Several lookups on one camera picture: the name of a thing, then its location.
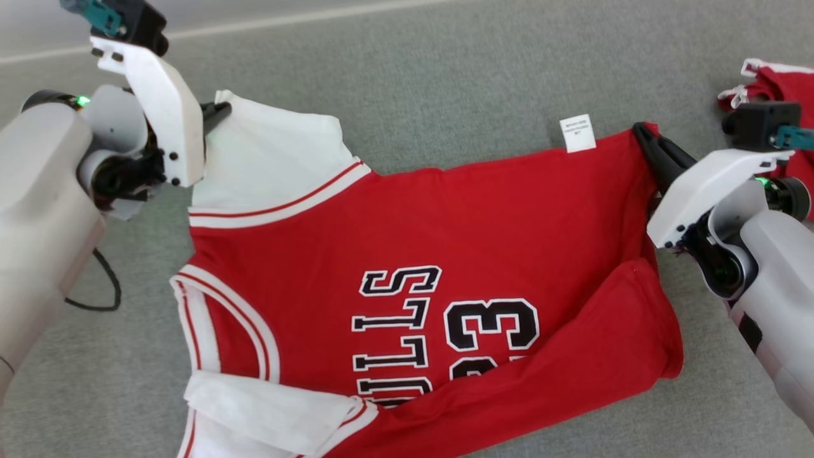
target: white label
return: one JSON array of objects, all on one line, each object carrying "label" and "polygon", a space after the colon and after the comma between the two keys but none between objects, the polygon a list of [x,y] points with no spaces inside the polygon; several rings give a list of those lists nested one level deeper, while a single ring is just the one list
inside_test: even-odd
[{"label": "white label", "polygon": [[591,117],[587,114],[563,119],[560,121],[560,128],[562,128],[562,136],[565,137],[567,152],[578,152],[597,147]]}]

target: white jersey trim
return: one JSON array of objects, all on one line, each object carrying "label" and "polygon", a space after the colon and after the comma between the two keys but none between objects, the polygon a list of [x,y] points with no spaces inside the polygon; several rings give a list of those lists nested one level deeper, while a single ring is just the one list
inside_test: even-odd
[{"label": "white jersey trim", "polygon": [[321,186],[313,189],[297,200],[271,209],[207,209],[190,207],[191,227],[211,227],[233,229],[254,227],[281,221],[303,213],[322,202],[336,196],[355,182],[364,178],[372,170],[358,157],[353,164]]},{"label": "white jersey trim", "polygon": [[184,338],[186,339],[186,349],[190,352],[190,366],[193,370],[200,369],[198,352],[198,342],[193,335],[193,325],[191,324],[192,318],[189,313],[189,301],[186,296],[186,288],[184,284],[178,281],[170,280],[170,285],[175,292],[175,300],[178,302],[178,318],[181,321],[181,328],[184,331]]},{"label": "white jersey trim", "polygon": [[192,453],[192,443],[195,441],[195,410],[189,409],[186,413],[186,429],[184,439],[181,441],[181,449],[178,450],[177,458],[194,458]]},{"label": "white jersey trim", "polygon": [[185,328],[186,343],[190,347],[190,361],[193,368],[199,370],[220,372],[221,355],[217,349],[217,339],[215,338],[215,326],[212,324],[212,317],[206,307],[204,293],[198,288],[187,288],[181,282],[173,282],[176,295],[180,291],[183,295],[183,306],[181,323]]},{"label": "white jersey trim", "polygon": [[733,110],[739,107],[741,103],[749,103],[749,89],[743,84],[722,91],[718,94],[718,100],[726,100],[730,96],[732,99],[729,101],[729,106],[732,107]]},{"label": "white jersey trim", "polygon": [[750,57],[743,61],[741,75],[744,77],[755,77],[757,76],[758,70],[763,67],[768,67],[775,73],[814,73],[814,68],[800,67],[798,65],[774,64],[773,62],[765,62],[755,57]]}]

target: red basketball jersey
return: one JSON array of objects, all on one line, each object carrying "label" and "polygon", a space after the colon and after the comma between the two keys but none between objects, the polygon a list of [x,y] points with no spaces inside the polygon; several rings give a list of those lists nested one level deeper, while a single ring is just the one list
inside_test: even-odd
[{"label": "red basketball jersey", "polygon": [[[248,122],[238,108],[235,126]],[[308,154],[284,151],[303,132],[267,127],[239,132],[285,137],[252,154],[209,139],[210,204],[190,209],[195,255],[173,283],[194,368],[369,401],[375,415],[319,456],[460,456],[678,375],[645,232],[655,185],[631,131],[571,154],[380,175],[338,124],[313,127],[308,141],[339,137]],[[288,159],[216,170],[255,153]],[[266,181],[291,175],[305,188]]]}]

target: gray carpet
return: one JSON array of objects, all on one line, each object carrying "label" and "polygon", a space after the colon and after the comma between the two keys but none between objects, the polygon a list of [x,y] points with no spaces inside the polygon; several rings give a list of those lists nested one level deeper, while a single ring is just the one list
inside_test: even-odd
[{"label": "gray carpet", "polygon": [[[386,174],[562,146],[558,120],[584,112],[597,136],[656,121],[702,156],[724,146],[714,98],[743,82],[742,60],[814,64],[812,24],[810,0],[478,0],[198,37],[168,59],[201,99],[228,88],[337,116],[349,148]],[[111,79],[89,55],[0,67],[0,120],[35,90]],[[8,458],[174,456],[190,369],[167,279],[190,255],[188,201],[168,189],[131,223],[110,222],[101,249],[121,310],[65,307],[8,395]],[[683,374],[475,456],[814,455],[691,260],[662,253],[659,265]],[[90,265],[72,296],[103,304],[112,289]]]}]

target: red cloth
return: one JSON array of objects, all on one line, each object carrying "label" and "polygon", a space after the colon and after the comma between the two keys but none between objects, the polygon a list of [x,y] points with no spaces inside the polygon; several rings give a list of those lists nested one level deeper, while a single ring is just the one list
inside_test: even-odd
[{"label": "red cloth", "polygon": [[[718,104],[733,111],[740,103],[750,100],[797,102],[803,109],[800,127],[814,129],[814,68],[772,64],[760,59],[747,59],[741,74],[755,81],[726,90],[718,95]],[[809,190],[814,190],[814,151],[797,151],[786,167],[778,167],[771,177],[796,177]],[[808,215],[814,220],[814,212]]]},{"label": "red cloth", "polygon": [[396,406],[326,456],[460,456],[679,374],[645,230],[655,188],[630,130],[571,154],[371,172],[266,224],[251,220],[290,206],[192,209],[232,227],[193,226],[190,264],[274,335],[258,363],[256,319],[208,294],[223,372]]}]

